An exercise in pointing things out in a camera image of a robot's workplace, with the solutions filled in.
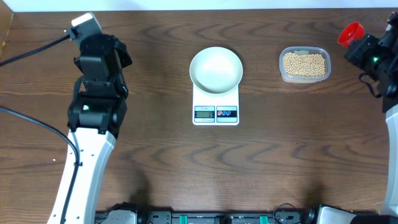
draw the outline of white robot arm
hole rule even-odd
[[[398,105],[387,111],[386,123],[390,139],[390,156],[387,192],[381,214],[398,217]]]
[[[92,13],[72,21],[66,30],[80,47],[76,66],[83,76],[75,83],[68,110],[68,139],[78,151],[68,147],[57,199],[48,223],[94,223],[98,194],[119,128],[127,110],[128,96],[122,68],[132,63],[126,46],[112,35],[101,33]],[[81,83],[86,91],[79,92]],[[110,213],[104,224],[135,224],[134,212]]]

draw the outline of wood grain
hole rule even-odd
[[[96,12],[105,33],[127,44],[128,112],[104,175],[98,210],[123,201],[176,210],[273,210],[323,202],[379,210],[387,184],[388,135],[381,100],[337,45],[361,21],[380,36],[390,9]],[[63,35],[81,13],[16,14],[2,60]],[[279,54],[322,47],[332,61],[321,83],[284,83]],[[200,50],[228,47],[244,64],[237,127],[191,122],[189,64]],[[80,76],[76,43],[0,68],[0,104],[67,133],[67,108]],[[66,144],[0,114],[0,223],[46,222]]]

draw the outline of green connector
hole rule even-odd
[[[267,216],[260,216],[260,224],[269,224]]]
[[[180,224],[188,224],[188,215],[180,215]]]

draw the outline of red cap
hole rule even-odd
[[[359,22],[353,22],[341,32],[337,42],[343,47],[349,47],[351,41],[362,39],[364,34],[363,26]]]

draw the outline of white bowl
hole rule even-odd
[[[210,95],[233,90],[243,76],[239,57],[223,47],[209,47],[192,59],[189,74],[193,84]]]

